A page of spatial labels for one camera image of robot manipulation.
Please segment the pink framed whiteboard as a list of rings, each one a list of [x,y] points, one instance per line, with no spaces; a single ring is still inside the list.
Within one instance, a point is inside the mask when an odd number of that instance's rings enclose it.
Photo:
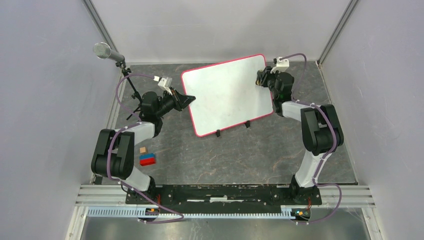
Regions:
[[[271,93],[256,85],[266,66],[263,54],[214,63],[181,74],[188,109],[197,137],[205,137],[273,113]]]

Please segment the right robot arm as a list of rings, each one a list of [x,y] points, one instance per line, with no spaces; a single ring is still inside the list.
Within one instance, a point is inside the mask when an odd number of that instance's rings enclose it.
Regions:
[[[322,167],[331,154],[344,143],[344,135],[335,107],[292,99],[295,78],[270,66],[257,72],[255,84],[271,93],[275,113],[300,122],[305,154],[300,168],[289,185],[289,199],[302,204],[317,189]]]

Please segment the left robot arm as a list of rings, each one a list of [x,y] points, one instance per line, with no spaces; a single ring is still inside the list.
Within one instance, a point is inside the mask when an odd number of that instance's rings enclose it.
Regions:
[[[140,121],[122,129],[102,129],[99,133],[91,161],[94,174],[118,181],[130,190],[138,190],[145,204],[157,198],[154,179],[135,167],[135,145],[159,135],[162,117],[171,110],[182,111],[195,96],[181,94],[174,88],[162,96],[148,91],[141,97]]]

